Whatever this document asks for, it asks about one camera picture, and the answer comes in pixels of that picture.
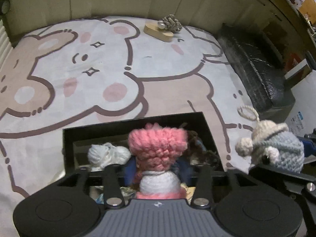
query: crochet animal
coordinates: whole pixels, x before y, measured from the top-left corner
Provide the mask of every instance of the crochet animal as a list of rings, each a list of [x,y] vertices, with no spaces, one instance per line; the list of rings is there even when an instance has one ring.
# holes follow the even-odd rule
[[[183,129],[161,128],[147,124],[136,129],[128,137],[130,151],[136,156],[137,166],[142,169],[139,199],[185,198],[186,190],[170,166],[187,149],[187,133]]]
[[[247,116],[243,109],[255,117]],[[259,120],[256,110],[249,106],[238,108],[238,113],[249,120],[257,121],[251,139],[241,138],[236,152],[242,157],[251,156],[251,166],[263,163],[292,172],[301,172],[304,164],[303,143],[291,132],[286,123],[276,124],[271,120]]]

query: silver screw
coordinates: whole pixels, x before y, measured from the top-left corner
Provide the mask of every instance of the silver screw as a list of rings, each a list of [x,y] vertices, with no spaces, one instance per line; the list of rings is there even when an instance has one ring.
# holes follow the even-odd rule
[[[205,207],[209,204],[209,200],[205,198],[197,198],[193,201],[193,203],[199,207]]]
[[[122,203],[122,200],[120,198],[113,197],[113,198],[107,199],[106,203],[111,206],[118,206],[119,204]]]
[[[314,183],[308,183],[308,184],[306,185],[306,189],[309,190],[309,191],[315,191],[316,186],[315,186]]]

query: white radiator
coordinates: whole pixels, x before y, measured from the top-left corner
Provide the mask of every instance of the white radiator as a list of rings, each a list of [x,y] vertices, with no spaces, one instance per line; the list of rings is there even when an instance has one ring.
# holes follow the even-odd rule
[[[12,51],[12,46],[9,41],[7,32],[4,29],[3,22],[0,20],[0,70],[4,64],[5,59]]]

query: black bead eye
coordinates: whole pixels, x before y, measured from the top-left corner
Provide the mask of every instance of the black bead eye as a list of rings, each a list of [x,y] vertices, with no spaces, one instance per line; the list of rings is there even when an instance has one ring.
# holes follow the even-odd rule
[[[262,163],[264,165],[269,165],[270,164],[270,158],[267,155],[263,155],[261,160],[262,160]]]

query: yellow wooden oval block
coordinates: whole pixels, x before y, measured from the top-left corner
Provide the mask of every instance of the yellow wooden oval block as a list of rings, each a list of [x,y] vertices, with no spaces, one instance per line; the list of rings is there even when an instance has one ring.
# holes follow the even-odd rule
[[[146,22],[144,27],[144,33],[155,37],[163,42],[171,42],[173,33],[171,31],[159,29],[157,23]]]

